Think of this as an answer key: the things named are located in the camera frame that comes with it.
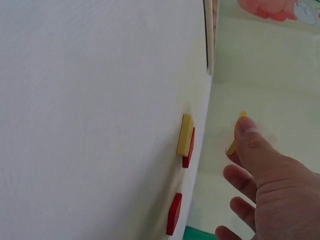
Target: white panel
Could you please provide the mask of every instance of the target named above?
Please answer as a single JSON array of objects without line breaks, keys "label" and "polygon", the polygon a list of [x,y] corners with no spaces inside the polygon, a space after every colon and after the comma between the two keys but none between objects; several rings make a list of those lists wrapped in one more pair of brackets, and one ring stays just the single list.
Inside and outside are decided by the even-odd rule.
[{"label": "white panel", "polygon": [[166,238],[198,163],[183,178],[175,150],[205,117],[203,3],[4,0],[0,31],[1,237]]}]

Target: yellow tile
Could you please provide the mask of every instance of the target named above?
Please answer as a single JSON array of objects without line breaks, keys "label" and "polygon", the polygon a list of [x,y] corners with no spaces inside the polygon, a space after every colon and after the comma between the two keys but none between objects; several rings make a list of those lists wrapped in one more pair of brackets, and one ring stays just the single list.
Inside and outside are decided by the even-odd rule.
[{"label": "yellow tile", "polygon": [[188,156],[194,126],[195,124],[192,116],[190,114],[184,114],[176,154],[185,157]]},{"label": "yellow tile", "polygon": [[[247,116],[247,112],[246,111],[242,111],[240,112],[239,118],[241,117],[246,117]],[[236,147],[236,142],[235,140],[232,141],[231,145],[229,147],[226,148],[225,150],[225,154],[227,155],[232,155],[234,154],[234,152],[236,151],[237,147]]]}]

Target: red wooden piece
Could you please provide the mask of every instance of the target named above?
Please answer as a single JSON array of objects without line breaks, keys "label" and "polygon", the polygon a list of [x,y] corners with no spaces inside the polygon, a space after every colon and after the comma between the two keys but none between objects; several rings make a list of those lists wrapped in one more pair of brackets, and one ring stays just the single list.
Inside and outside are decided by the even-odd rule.
[{"label": "red wooden piece", "polygon": [[191,137],[191,143],[190,143],[188,156],[183,156],[182,157],[182,167],[184,169],[189,168],[189,163],[190,163],[190,160],[191,160],[192,152],[194,150],[195,134],[196,134],[196,128],[194,127],[193,131],[192,131],[192,137]]},{"label": "red wooden piece", "polygon": [[172,236],[174,234],[181,208],[182,194],[176,193],[172,201],[168,214],[168,222],[166,225],[166,234]]}]

